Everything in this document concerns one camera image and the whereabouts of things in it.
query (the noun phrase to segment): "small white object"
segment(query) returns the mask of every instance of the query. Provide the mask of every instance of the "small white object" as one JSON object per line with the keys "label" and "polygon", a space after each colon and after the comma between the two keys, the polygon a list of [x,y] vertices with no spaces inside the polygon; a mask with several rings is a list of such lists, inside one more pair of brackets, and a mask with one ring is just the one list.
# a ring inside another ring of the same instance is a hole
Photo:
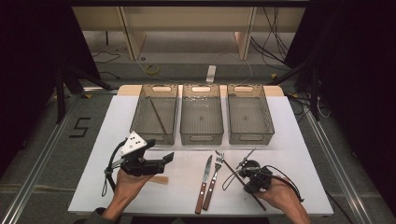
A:
{"label": "small white object", "polygon": [[215,74],[216,74],[216,66],[209,65],[209,69],[207,70],[206,82],[213,83],[213,81],[215,80]]}
{"label": "small white object", "polygon": [[120,151],[121,156],[125,156],[133,151],[138,150],[141,147],[145,147],[148,143],[139,136],[136,132],[132,132],[131,135],[126,140],[125,145]]}

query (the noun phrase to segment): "sleeve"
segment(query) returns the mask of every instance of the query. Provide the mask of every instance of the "sleeve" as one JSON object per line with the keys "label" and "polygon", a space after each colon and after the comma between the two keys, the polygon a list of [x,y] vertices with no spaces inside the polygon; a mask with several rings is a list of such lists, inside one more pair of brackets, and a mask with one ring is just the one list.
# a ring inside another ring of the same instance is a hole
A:
{"label": "sleeve", "polygon": [[96,208],[84,224],[113,224],[112,221],[102,217],[104,212],[105,208]]}

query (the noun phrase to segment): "knife blade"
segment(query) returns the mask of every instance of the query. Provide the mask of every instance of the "knife blade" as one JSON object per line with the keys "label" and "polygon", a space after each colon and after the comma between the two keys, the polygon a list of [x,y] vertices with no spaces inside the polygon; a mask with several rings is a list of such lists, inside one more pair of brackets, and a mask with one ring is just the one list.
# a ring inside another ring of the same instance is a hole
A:
{"label": "knife blade", "polygon": [[207,158],[205,171],[204,171],[204,177],[202,179],[201,190],[199,191],[197,206],[195,207],[195,214],[198,214],[198,215],[201,214],[201,211],[202,211],[202,203],[204,202],[204,194],[205,194],[205,190],[206,190],[207,179],[208,179],[209,173],[210,173],[211,163],[212,163],[212,155],[210,155],[210,157]]}

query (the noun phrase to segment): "knife handle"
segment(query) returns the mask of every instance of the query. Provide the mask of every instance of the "knife handle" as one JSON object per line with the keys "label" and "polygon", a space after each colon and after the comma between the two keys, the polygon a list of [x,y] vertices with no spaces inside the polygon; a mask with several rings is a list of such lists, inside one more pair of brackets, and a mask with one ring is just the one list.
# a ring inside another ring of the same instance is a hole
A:
{"label": "knife handle", "polygon": [[201,190],[199,191],[198,202],[195,208],[195,214],[201,214],[202,210],[202,203],[204,202],[204,194],[206,189],[206,183],[202,182]]}
{"label": "knife handle", "polygon": [[210,181],[209,190],[207,191],[204,201],[204,206],[202,207],[204,210],[207,210],[207,208],[209,207],[210,199],[212,198],[213,189],[215,188],[215,183],[216,183],[216,179],[213,178]]}

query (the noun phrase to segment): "utensil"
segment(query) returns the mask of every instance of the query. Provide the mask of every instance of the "utensil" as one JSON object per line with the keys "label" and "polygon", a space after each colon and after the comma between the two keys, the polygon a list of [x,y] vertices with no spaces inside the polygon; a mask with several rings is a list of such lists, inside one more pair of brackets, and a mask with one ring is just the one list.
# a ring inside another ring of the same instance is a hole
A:
{"label": "utensil", "polygon": [[205,189],[206,189],[206,183],[207,183],[207,178],[209,177],[210,173],[210,164],[212,163],[212,155],[210,155],[209,158],[207,158],[206,166],[205,166],[205,171],[204,171],[204,178],[202,179],[202,185],[201,185],[201,190],[199,191],[199,196],[198,196],[198,202],[197,206],[195,207],[195,214],[201,214],[202,210],[202,202],[204,201],[204,194],[205,194]]}
{"label": "utensil", "polygon": [[204,206],[203,206],[204,210],[207,210],[207,208],[209,207],[210,199],[212,198],[212,194],[213,194],[213,189],[215,188],[215,184],[216,184],[216,179],[218,178],[218,170],[221,168],[223,160],[224,160],[224,152],[220,152],[220,154],[218,154],[218,156],[216,157],[215,173],[213,174],[212,181],[210,182],[209,185],[209,190],[207,191],[205,197]]}

